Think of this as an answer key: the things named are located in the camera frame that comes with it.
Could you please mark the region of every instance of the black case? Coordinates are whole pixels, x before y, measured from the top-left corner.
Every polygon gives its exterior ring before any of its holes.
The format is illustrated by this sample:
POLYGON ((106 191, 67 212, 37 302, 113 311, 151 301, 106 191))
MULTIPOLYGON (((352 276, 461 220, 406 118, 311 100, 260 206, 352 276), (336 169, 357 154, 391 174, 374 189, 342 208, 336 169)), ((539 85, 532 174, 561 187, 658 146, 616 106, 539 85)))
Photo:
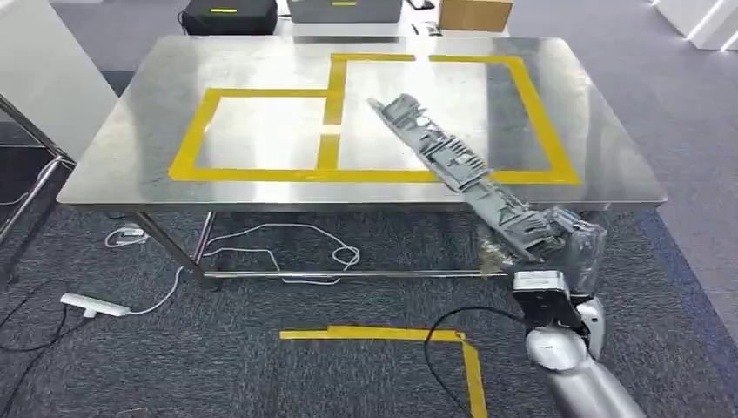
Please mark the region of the black case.
POLYGON ((271 35, 276 0, 191 0, 180 23, 189 35, 271 35))

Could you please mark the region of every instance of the black cable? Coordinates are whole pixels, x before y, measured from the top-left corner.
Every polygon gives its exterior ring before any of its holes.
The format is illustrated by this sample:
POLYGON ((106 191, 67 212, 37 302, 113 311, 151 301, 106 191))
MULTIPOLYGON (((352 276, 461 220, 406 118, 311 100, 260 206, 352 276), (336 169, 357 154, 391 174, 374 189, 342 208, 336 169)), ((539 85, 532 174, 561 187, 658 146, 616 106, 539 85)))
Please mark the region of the black cable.
POLYGON ((177 22, 179 22, 179 29, 182 30, 183 35, 188 35, 187 29, 185 29, 185 23, 182 22, 182 16, 185 14, 185 11, 182 10, 177 14, 177 22))
POLYGON ((447 320, 448 318, 454 316, 455 314, 458 314, 459 312, 464 311, 488 311, 493 314, 502 315, 510 320, 514 320, 515 322, 518 322, 522 325, 525 325, 527 327, 526 320, 515 316, 512 313, 509 313, 507 311, 503 311, 502 309, 498 309, 496 307, 482 307, 482 306, 472 306, 472 307, 459 307, 456 308, 450 312, 444 313, 441 315, 438 320, 433 324, 431 329, 428 331, 428 336, 426 337, 426 340, 423 341, 423 355, 426 358, 426 365, 428 366, 428 370, 431 371, 431 374, 436 379, 436 381, 439 383, 439 385, 443 388, 443 390, 448 394, 448 396, 453 399, 454 402, 456 402, 456 405, 459 406, 459 409, 461 409, 462 412, 464 412, 464 415, 466 415, 468 418, 474 418, 472 413, 469 412, 468 409, 464 406, 464 402, 459 399, 456 394, 454 394, 450 388, 443 382, 443 380, 440 378, 439 374, 436 372, 435 367, 433 367, 433 363, 431 362, 431 356, 428 353, 428 343, 431 341, 431 338, 433 337, 433 332, 435 332, 436 328, 440 327, 440 325, 443 323, 443 321, 447 320))
POLYGON ((105 216, 106 216, 106 217, 107 217, 108 219, 110 219, 110 220, 121 220, 121 219, 126 219, 126 218, 128 218, 128 215, 118 215, 118 216, 116 216, 116 215, 111 215, 111 213, 110 213, 110 212, 106 212, 106 213, 105 213, 105 216))
MULTIPOLYGON (((66 290, 66 287, 69 285, 64 280, 47 280, 44 283, 40 284, 39 286, 35 287, 33 290, 28 293, 21 302, 10 310, 10 313, 8 313, 3 320, 0 320, 0 329, 3 328, 5 323, 12 318, 12 316, 23 306, 25 305, 31 297, 33 297, 35 294, 41 291, 42 288, 46 287, 46 285, 50 283, 64 283, 64 287, 66 290)), ((21 373, 21 377, 18 379, 18 382, 16 383, 16 386, 13 388, 13 390, 10 392, 10 396, 8 396, 8 400, 5 402, 5 405, 3 406, 2 411, 0 411, 0 417, 6 416, 10 412, 10 408, 13 406, 13 401, 18 393, 18 390, 20 390, 21 384, 23 384, 23 381, 25 380, 25 377, 30 373, 31 369, 36 366, 36 363, 41 359, 44 354, 48 352, 48 349, 56 345, 59 341, 62 340, 65 336, 77 331, 79 328, 84 327, 85 325, 91 323, 91 320, 85 320, 81 324, 77 325, 76 327, 73 327, 71 329, 68 329, 67 331, 62 332, 62 329, 64 329, 64 325, 66 325, 67 321, 67 313, 68 313, 69 306, 63 305, 62 308, 62 315, 61 320, 59 321, 59 324, 57 325, 57 330, 54 332, 53 336, 51 337, 51 340, 47 343, 34 346, 34 347, 6 347, 3 345, 0 345, 0 351, 5 353, 31 353, 34 351, 39 351, 38 354, 36 354, 33 359, 28 363, 28 366, 26 366, 25 370, 21 373)))

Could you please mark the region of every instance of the cardboard box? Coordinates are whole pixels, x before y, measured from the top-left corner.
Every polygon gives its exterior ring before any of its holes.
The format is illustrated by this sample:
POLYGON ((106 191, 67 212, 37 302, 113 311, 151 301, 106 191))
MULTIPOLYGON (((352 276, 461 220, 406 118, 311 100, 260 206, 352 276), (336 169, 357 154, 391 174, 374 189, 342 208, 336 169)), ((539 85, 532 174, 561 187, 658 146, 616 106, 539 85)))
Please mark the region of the cardboard box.
POLYGON ((513 0, 441 0, 439 27, 502 32, 513 0))

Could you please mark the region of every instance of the yellow tape on floor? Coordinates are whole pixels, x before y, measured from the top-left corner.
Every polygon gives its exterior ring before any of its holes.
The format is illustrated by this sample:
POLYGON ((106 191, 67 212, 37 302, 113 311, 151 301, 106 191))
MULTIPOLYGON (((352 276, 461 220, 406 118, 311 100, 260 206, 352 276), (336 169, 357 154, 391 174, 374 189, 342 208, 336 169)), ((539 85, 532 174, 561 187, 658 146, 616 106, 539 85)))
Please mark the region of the yellow tape on floor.
MULTIPOLYGON (((319 330, 284 330, 279 332, 281 340, 403 340, 425 341, 429 330, 393 327, 330 326, 319 330)), ((486 400, 477 349, 466 342, 464 333, 453 330, 436 330, 431 341, 456 342, 461 344, 466 370, 466 386, 473 418, 487 418, 486 400)))

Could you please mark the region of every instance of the gray plastic part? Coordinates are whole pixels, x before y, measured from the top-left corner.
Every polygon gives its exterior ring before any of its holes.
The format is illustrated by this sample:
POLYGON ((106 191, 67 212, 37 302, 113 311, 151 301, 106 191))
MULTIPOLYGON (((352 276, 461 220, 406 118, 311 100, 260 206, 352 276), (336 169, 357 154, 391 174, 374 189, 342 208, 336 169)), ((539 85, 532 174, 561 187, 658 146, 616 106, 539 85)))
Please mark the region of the gray plastic part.
POLYGON ((395 24, 403 0, 288 0, 292 21, 302 24, 395 24))
MULTIPOLYGON (((528 209, 499 183, 487 180, 490 170, 484 160, 424 116, 426 110, 413 96, 401 94, 387 106, 372 98, 368 101, 392 132, 415 151, 431 172, 464 197, 507 242, 514 255, 524 261, 540 262, 541 257, 529 251, 531 247, 541 245, 545 250, 553 250, 565 245, 560 235, 566 228, 559 226, 550 212, 528 209)), ((559 211, 562 213, 557 216, 566 221, 568 214, 578 219, 573 213, 559 211)))

